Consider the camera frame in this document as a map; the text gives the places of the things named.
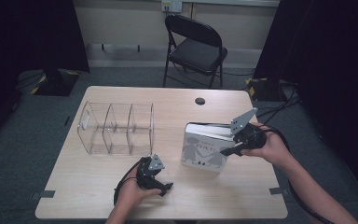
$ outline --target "person's right hand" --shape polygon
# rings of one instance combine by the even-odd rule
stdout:
[[[161,189],[141,189],[138,186],[136,180],[138,166],[132,169],[127,175],[120,193],[118,194],[116,206],[128,207],[131,210],[138,206],[144,198],[159,195],[161,193]]]
[[[269,128],[263,126],[261,123],[254,123],[254,125],[258,126],[261,130]],[[279,135],[276,133],[266,133],[266,135],[267,142],[263,147],[256,149],[243,149],[241,154],[250,157],[261,157],[264,160],[276,165],[278,168],[282,168],[284,164],[293,157]]]

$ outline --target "hand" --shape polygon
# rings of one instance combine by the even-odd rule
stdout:
[[[254,123],[254,125],[261,130],[267,130],[269,128],[260,123]],[[293,156],[290,154],[279,135],[276,133],[266,133],[266,135],[267,142],[263,147],[257,149],[243,149],[241,154],[251,157],[261,157],[276,165],[278,168],[282,168],[289,160],[293,159]]]
[[[128,214],[133,208],[138,206],[142,200],[149,196],[159,195],[161,189],[141,189],[136,182],[136,172],[138,166],[135,167],[125,178],[125,182],[121,186],[118,194],[117,202],[106,224],[122,224],[125,222]]]
[[[132,209],[138,206],[144,198],[161,193],[161,189],[139,188],[136,180],[137,170],[138,167],[135,167],[125,178],[125,182],[121,186],[120,193],[118,194],[116,206],[124,206],[128,209]]]

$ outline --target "white wall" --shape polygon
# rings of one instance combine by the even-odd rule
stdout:
[[[74,3],[86,44],[168,43],[160,1],[75,0]],[[182,15],[211,25],[227,48],[262,49],[275,11],[276,7],[183,3]]]

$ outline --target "black folding chair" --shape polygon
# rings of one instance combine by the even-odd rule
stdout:
[[[185,71],[188,68],[205,76],[211,76],[209,85],[203,84],[209,89],[212,87],[214,77],[220,77],[220,87],[222,87],[223,61],[227,56],[227,49],[223,48],[220,35],[207,24],[179,15],[167,16],[165,26],[168,30],[169,44],[163,87],[165,87],[167,77],[182,82],[175,77],[168,76],[169,62],[183,66]],[[172,33],[186,39],[177,45]],[[217,75],[216,71],[219,67],[220,74]]]

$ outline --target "black curtain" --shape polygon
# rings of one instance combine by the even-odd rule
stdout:
[[[57,67],[89,72],[71,0],[0,0],[0,110],[23,71]]]
[[[358,1],[281,0],[257,71],[298,84],[324,141],[358,180]]]

